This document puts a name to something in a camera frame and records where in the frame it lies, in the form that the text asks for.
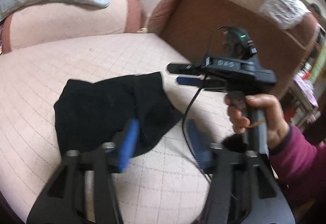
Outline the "magenta sleeve right forearm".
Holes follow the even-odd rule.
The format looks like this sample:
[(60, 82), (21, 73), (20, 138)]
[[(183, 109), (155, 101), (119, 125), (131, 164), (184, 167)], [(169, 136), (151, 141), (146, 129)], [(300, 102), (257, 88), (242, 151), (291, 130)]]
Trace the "magenta sleeve right forearm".
[(270, 162), (290, 206), (325, 196), (325, 145), (311, 145), (297, 127), (290, 126), (280, 145), (270, 150)]

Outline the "right hand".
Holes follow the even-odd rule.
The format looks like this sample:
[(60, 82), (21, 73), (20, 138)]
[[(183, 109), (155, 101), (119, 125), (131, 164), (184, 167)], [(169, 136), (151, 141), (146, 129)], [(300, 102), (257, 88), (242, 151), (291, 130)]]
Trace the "right hand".
[[(236, 108), (229, 98), (225, 96), (228, 105), (228, 116), (233, 124), (236, 134), (242, 134), (249, 128), (250, 121), (243, 117), (241, 111)], [(268, 132), (268, 148), (275, 149), (286, 138), (290, 127), (284, 119), (283, 111), (277, 97), (269, 94), (258, 94), (246, 97), (247, 104), (254, 108), (264, 109)]]

